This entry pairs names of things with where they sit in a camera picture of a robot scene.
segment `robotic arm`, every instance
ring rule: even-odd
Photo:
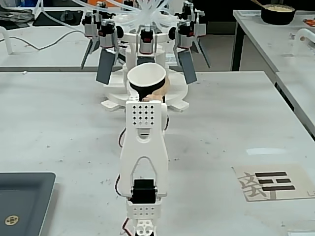
[[[127,84],[126,136],[121,152],[119,190],[126,197],[127,217],[136,236],[156,236],[162,197],[167,196],[168,155],[164,141],[167,105],[161,101],[140,102],[139,94]],[[133,179],[138,162],[149,160],[156,178]]]

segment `lab bench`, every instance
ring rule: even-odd
[[[233,169],[299,165],[315,181],[314,142],[268,77],[197,77],[189,109],[169,112],[169,191],[158,235],[280,236],[301,222],[315,230],[313,197],[247,202]],[[123,110],[106,111],[103,99],[94,73],[0,73],[0,172],[57,175],[42,236],[121,233],[126,202],[114,182],[126,121]],[[275,149],[281,152],[262,151]]]

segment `gray tray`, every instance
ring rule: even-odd
[[[40,234],[56,175],[0,173],[0,235]]]

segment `black bar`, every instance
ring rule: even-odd
[[[291,183],[291,180],[289,178],[279,178],[276,181],[277,183]]]
[[[265,172],[255,173],[256,177],[273,177],[273,176],[286,176],[286,172]]]
[[[263,191],[283,191],[283,190],[295,190],[293,185],[290,186],[275,186],[275,187],[262,187]]]
[[[236,23],[231,71],[240,71],[244,35],[245,32],[243,31],[242,27],[238,23]]]
[[[260,184],[274,183],[272,179],[259,179],[258,182]]]

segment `black cable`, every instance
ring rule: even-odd
[[[49,45],[47,45],[47,46],[45,46],[45,47],[42,47],[42,48],[38,48],[38,47],[32,45],[31,43],[29,43],[28,41],[26,41],[26,40],[24,40],[24,39],[22,39],[22,38],[18,38],[18,37],[15,37],[15,36],[11,36],[10,38],[14,38],[14,39],[20,40],[20,41],[26,43],[27,45],[31,46],[32,48],[34,48],[34,49],[36,49],[36,50],[38,50],[38,51],[41,51],[41,50],[50,48],[50,47],[52,47],[52,46],[55,46],[57,43],[59,43],[59,42],[60,42],[61,40],[63,40],[65,37],[67,37],[68,35],[70,35],[70,34],[72,34],[72,33],[76,33],[76,32],[79,32],[79,33],[84,34],[82,31],[74,30],[74,31],[71,31],[71,32],[68,32],[68,33],[64,34],[62,37],[60,37],[59,39],[57,39],[57,41],[55,41],[54,43],[49,44]]]
[[[123,148],[123,145],[122,145],[122,138],[123,138],[123,135],[124,135],[124,133],[126,132],[126,128],[124,128],[124,130],[120,133],[120,135],[119,135],[119,139],[118,139],[118,145],[121,147],[121,148]]]
[[[166,130],[167,130],[168,125],[169,125],[169,116],[167,116],[166,127],[165,127],[164,131],[166,131]]]
[[[116,182],[115,182],[115,191],[117,193],[118,196],[122,197],[121,193],[118,191],[118,183],[119,183],[119,180],[120,180],[120,174],[118,175],[117,179],[116,179]]]

